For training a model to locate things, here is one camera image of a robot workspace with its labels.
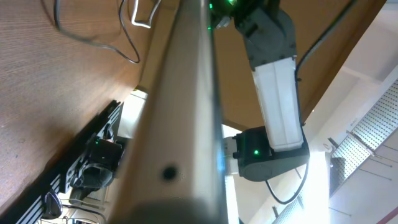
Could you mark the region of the black smartphone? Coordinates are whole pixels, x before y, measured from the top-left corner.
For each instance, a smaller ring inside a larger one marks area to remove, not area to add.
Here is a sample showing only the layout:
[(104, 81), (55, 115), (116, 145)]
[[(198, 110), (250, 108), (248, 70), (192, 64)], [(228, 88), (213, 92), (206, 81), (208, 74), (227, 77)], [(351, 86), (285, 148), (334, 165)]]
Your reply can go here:
[(182, 1), (121, 161), (109, 223), (227, 223), (218, 78), (208, 1)]

